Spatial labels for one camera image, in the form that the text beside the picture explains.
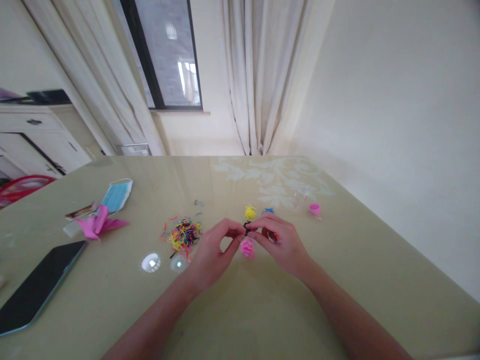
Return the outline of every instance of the table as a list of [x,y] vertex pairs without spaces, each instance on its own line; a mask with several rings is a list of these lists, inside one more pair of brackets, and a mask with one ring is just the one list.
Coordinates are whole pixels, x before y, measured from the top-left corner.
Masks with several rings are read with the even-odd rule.
[[[64,215],[100,202],[122,178],[133,187],[114,217],[130,224],[90,242],[41,316],[0,338],[1,359],[98,359],[188,266],[159,240],[165,222],[169,230],[175,216],[204,229],[223,217],[243,222],[248,204],[294,223],[311,256],[415,358],[480,351],[480,304],[304,157],[125,156],[85,165],[0,212],[0,274],[8,280],[0,305],[51,248],[83,238],[65,235]],[[301,183],[312,191],[295,211]],[[314,201],[321,221],[309,213]],[[146,272],[142,261],[153,253],[157,270]],[[258,245],[256,259],[238,252],[190,305],[163,357],[347,358],[314,297]]]

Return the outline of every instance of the pink cup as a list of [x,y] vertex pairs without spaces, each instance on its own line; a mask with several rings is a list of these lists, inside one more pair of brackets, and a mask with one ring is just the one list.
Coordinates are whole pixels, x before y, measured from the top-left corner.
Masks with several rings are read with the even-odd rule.
[[322,208],[320,207],[320,204],[317,204],[317,203],[311,203],[310,206],[310,212],[315,215],[315,217],[317,219],[320,219],[322,220],[322,218],[320,217],[320,213],[322,212]]

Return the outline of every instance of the cabinet drawer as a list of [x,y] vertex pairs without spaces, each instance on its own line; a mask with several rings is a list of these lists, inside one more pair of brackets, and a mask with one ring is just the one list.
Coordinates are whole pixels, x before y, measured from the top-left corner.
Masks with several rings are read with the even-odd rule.
[[54,116],[49,114],[0,113],[0,132],[62,130]]

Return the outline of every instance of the window frame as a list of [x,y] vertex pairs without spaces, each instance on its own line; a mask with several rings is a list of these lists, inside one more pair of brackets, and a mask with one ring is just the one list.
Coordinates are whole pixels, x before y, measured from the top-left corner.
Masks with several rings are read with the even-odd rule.
[[190,0],[186,0],[188,8],[188,18],[190,22],[191,44],[193,47],[193,58],[195,60],[196,81],[198,84],[198,96],[200,97],[200,105],[165,105],[162,91],[155,73],[154,63],[150,57],[147,39],[145,38],[142,22],[140,21],[139,12],[135,0],[120,0],[121,8],[125,14],[128,29],[130,30],[133,43],[135,45],[140,64],[145,74],[148,88],[150,89],[151,98],[155,107],[149,107],[151,110],[180,110],[180,111],[203,111],[202,90],[200,88],[199,63],[197,61],[197,48],[195,46],[194,24],[192,21],[192,9]]

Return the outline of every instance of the window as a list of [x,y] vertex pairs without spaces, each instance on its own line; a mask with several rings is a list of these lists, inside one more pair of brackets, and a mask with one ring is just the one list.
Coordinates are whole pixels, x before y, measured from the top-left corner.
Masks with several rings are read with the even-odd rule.
[[151,109],[202,110],[189,0],[114,0]]

